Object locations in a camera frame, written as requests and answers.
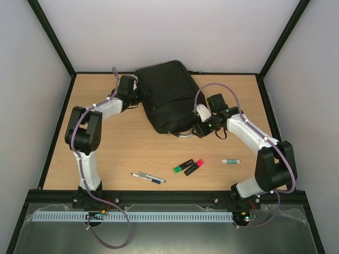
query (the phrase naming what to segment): blue pen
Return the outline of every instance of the blue pen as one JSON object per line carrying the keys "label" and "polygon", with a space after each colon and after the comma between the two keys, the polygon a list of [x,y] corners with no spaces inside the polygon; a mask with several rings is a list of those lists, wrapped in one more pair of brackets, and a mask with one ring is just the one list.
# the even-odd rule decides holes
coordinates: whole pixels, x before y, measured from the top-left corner
{"label": "blue pen", "polygon": [[156,184],[160,184],[161,182],[156,180],[156,179],[151,179],[151,178],[148,178],[148,177],[144,177],[144,176],[139,176],[138,174],[134,174],[132,173],[131,175],[135,176],[135,177],[139,177],[141,179],[145,179],[145,180],[148,180],[148,181],[151,181],[152,183],[156,183]]}

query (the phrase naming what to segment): white cable tray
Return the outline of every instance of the white cable tray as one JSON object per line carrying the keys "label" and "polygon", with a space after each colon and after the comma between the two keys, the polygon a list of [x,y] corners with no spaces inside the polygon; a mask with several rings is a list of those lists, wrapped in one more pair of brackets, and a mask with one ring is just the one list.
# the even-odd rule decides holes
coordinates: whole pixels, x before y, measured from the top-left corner
{"label": "white cable tray", "polygon": [[[130,222],[233,222],[231,212],[126,212]],[[32,221],[36,222],[86,222],[88,212],[44,212],[37,211]],[[93,222],[125,222],[120,212],[96,215]]]}

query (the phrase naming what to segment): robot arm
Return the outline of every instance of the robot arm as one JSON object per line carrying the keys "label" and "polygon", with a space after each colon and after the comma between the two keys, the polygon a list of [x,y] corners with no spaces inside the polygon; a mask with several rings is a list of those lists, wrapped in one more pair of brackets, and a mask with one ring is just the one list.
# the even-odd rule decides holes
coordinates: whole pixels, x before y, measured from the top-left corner
{"label": "robot arm", "polygon": [[[87,124],[87,129],[79,127],[77,130],[74,147],[80,154],[80,157],[76,153],[74,155],[77,159],[79,171],[80,163],[82,164],[84,178],[90,191],[97,191],[102,186],[97,173],[96,163],[96,150],[101,141],[102,122],[115,114],[121,113],[129,105],[138,104],[140,95],[135,88],[135,79],[133,77],[122,76],[116,97],[112,98],[109,96],[103,103],[93,105],[94,108],[85,116],[81,123],[83,125]],[[72,110],[65,135],[65,141],[69,144],[69,147],[74,128],[87,108],[77,106]],[[86,189],[83,179],[81,179],[79,187]]]}
{"label": "robot arm", "polygon": [[201,122],[193,127],[193,133],[202,138],[212,131],[224,128],[238,136],[257,155],[254,177],[231,187],[235,204],[239,203],[241,199],[269,192],[291,183],[291,175],[285,163],[271,144],[275,145],[284,155],[295,179],[297,178],[293,148],[289,142],[279,142],[267,135],[248,120],[245,114],[243,114],[244,122],[238,108],[229,108],[221,94],[213,95],[207,98],[207,101],[211,112],[202,104],[197,106],[197,114],[200,116]]}

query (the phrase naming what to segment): green marker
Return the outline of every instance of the green marker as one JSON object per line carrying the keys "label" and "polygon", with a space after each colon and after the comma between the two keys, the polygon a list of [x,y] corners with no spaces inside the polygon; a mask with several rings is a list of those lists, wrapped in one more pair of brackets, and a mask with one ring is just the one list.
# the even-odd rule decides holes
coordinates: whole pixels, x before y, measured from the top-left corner
{"label": "green marker", "polygon": [[179,166],[173,168],[173,171],[174,171],[175,173],[179,173],[179,172],[182,171],[183,169],[185,169],[185,168],[187,168],[187,167],[189,167],[189,166],[191,166],[191,165],[193,165],[193,164],[194,164],[194,161],[193,161],[192,159],[190,159],[190,160],[188,160],[188,161],[186,161],[186,162],[180,164]]}

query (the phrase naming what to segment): pink marker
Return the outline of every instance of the pink marker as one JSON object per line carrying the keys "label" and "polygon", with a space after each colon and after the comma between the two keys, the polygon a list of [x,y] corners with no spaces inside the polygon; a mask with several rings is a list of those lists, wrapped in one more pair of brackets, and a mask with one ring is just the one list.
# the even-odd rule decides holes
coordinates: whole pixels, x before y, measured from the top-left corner
{"label": "pink marker", "polygon": [[185,175],[189,175],[196,171],[198,168],[200,168],[204,164],[203,160],[198,160],[196,163],[194,163],[191,167],[189,167],[184,173]]}

